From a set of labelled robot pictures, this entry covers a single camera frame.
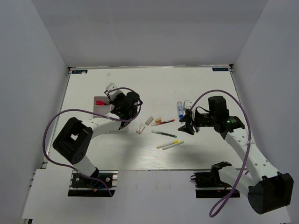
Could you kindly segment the pink black highlighter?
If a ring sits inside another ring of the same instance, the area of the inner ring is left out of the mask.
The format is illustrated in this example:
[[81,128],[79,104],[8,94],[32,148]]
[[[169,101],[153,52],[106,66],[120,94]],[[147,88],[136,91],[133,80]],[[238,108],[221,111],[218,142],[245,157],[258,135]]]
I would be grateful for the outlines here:
[[96,101],[96,105],[104,106],[104,105],[106,105],[106,104],[105,104],[104,102],[98,100],[98,101]]

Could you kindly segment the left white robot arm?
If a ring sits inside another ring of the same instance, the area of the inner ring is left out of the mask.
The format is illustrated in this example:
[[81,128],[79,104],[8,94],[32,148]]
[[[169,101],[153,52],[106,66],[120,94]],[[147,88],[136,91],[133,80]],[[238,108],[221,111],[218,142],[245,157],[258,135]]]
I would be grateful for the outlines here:
[[93,119],[81,121],[70,118],[55,138],[52,147],[63,156],[79,173],[88,186],[94,186],[99,180],[99,170],[86,156],[91,140],[99,135],[125,129],[137,116],[137,107],[142,104],[139,94],[117,91],[110,94],[109,103],[113,110],[104,117],[97,115]]

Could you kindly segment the white marker yellow cap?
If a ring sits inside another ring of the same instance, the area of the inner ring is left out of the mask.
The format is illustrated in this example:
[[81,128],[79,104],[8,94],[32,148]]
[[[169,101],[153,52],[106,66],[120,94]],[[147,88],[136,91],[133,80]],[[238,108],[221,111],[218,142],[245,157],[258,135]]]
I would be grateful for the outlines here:
[[164,143],[162,145],[158,145],[156,148],[160,149],[160,148],[163,148],[163,147],[166,147],[166,146],[170,146],[170,145],[176,144],[178,142],[179,142],[178,140],[174,140],[174,141],[171,141],[171,142]]

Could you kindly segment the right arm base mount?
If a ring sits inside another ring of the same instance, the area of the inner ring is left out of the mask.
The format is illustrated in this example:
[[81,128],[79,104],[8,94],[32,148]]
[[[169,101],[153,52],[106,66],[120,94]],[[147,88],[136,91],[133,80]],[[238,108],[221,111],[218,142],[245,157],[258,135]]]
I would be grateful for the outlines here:
[[227,183],[215,183],[210,172],[195,172],[190,176],[190,179],[195,183],[197,199],[221,199],[228,195],[232,189],[232,186]]

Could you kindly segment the white staples box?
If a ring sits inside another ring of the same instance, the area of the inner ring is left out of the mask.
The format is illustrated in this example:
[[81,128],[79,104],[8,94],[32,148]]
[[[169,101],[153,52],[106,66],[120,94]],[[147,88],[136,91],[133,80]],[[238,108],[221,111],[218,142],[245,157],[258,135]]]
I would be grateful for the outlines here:
[[145,125],[144,124],[140,124],[137,129],[136,129],[136,133],[141,134],[145,129]]

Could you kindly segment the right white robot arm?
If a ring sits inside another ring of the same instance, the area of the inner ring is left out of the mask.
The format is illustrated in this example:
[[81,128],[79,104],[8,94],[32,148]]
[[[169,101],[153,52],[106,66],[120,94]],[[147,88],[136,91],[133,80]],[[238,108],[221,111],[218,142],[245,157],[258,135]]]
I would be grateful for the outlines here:
[[223,96],[209,97],[208,106],[205,113],[200,113],[188,100],[185,101],[185,115],[180,119],[184,126],[178,130],[194,135],[201,127],[213,127],[234,149],[243,161],[242,167],[249,172],[246,175],[223,161],[211,167],[209,181],[216,186],[225,183],[232,186],[247,197],[258,214],[288,206],[294,185],[291,175],[281,173],[264,157],[241,120],[230,116]]

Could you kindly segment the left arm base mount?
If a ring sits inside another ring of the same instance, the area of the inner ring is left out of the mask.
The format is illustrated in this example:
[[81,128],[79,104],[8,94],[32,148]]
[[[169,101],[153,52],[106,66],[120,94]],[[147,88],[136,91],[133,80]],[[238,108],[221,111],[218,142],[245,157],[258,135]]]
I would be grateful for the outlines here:
[[104,184],[97,180],[82,177],[77,172],[71,175],[68,196],[69,197],[110,197],[113,196],[117,186],[117,171],[101,171],[98,179],[102,180],[109,188],[109,194]]

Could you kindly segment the white marker pale cap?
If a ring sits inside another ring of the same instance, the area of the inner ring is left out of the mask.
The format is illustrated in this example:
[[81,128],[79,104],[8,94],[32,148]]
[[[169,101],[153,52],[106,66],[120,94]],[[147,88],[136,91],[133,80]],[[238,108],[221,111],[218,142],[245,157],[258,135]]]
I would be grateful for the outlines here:
[[165,146],[165,147],[162,148],[162,150],[167,150],[167,149],[170,149],[170,148],[172,148],[172,147],[179,146],[179,145],[181,145],[181,144],[184,144],[184,141],[179,141],[179,142],[177,142],[177,143],[174,143],[174,144]]

